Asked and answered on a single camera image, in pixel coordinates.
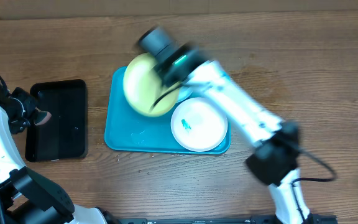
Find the yellow-green plate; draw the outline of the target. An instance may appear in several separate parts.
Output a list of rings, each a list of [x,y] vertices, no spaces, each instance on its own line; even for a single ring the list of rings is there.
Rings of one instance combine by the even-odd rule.
[[[130,106],[148,117],[158,117],[168,113],[176,104],[180,90],[178,84],[170,88],[154,70],[157,61],[149,53],[140,54],[127,66],[124,72],[124,96]]]

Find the light blue plate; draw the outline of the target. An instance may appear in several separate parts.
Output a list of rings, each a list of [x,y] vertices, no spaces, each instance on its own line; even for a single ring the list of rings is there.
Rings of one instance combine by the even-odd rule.
[[[181,87],[178,97],[177,97],[177,103],[182,102],[182,101],[186,100],[187,98],[189,98],[190,95],[192,94],[192,92],[193,91],[187,86]]]

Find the white plate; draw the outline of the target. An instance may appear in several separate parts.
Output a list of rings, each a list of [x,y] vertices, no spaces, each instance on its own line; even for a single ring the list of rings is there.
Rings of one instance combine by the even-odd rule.
[[[196,97],[177,106],[170,127],[175,140],[185,149],[206,152],[223,142],[228,121],[208,99]]]

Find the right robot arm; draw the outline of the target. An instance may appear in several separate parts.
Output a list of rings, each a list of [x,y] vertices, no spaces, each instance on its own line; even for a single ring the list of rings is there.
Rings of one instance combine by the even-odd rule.
[[[334,181],[337,174],[300,146],[300,127],[296,121],[284,120],[264,108],[229,78],[218,61],[193,44],[178,46],[161,27],[148,30],[137,44],[156,59],[154,70],[164,86],[181,83],[209,99],[253,148],[245,164],[268,187],[275,204],[275,215],[257,218],[255,223],[337,223],[334,215],[312,214],[303,200],[300,183],[304,178],[297,163],[300,154],[332,175],[310,177],[310,182]]]

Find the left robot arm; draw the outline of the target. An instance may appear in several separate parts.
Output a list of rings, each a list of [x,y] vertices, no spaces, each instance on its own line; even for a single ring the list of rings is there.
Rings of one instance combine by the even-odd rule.
[[[25,165],[12,135],[50,117],[32,95],[10,92],[0,78],[0,223],[118,223],[102,208],[75,205],[63,188]]]

